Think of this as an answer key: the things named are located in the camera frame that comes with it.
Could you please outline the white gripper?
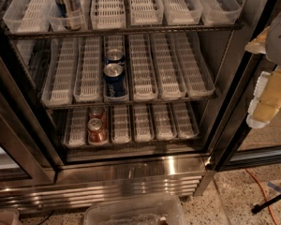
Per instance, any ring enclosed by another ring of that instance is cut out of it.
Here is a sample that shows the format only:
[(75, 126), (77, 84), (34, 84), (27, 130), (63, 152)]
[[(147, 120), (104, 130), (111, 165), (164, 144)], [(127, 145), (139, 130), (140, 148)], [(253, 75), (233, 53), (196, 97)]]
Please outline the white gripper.
[[(267, 59), (281, 65), (281, 11), (244, 49), (253, 54), (265, 54)], [(248, 108), (246, 123), (250, 128), (264, 128), (281, 109), (281, 66), (273, 72), (262, 71)]]

